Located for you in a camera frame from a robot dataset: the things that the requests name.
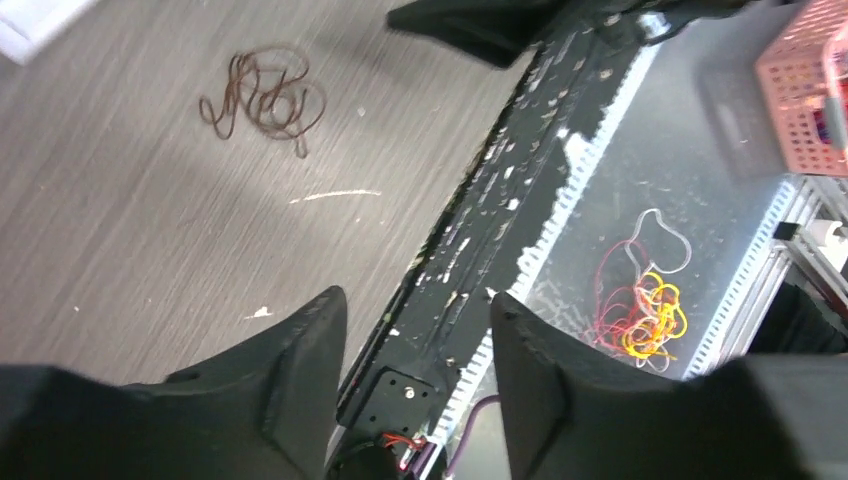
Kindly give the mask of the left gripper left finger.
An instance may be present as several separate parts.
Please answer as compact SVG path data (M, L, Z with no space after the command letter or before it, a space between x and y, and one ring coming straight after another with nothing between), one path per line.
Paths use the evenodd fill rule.
M1 475L320 479L346 329L346 296L332 286L281 323L158 384L5 365Z

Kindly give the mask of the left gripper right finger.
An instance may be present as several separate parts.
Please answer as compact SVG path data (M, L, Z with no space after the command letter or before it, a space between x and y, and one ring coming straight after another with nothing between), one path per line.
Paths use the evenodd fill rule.
M847 361L754 355L688 380L612 359L507 293L491 304L515 479L843 479Z

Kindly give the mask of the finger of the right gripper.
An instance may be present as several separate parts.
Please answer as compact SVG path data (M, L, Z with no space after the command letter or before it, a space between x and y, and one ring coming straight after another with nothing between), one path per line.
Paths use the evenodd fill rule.
M389 11L386 25L505 69L557 21L576 12L575 1L420 0Z

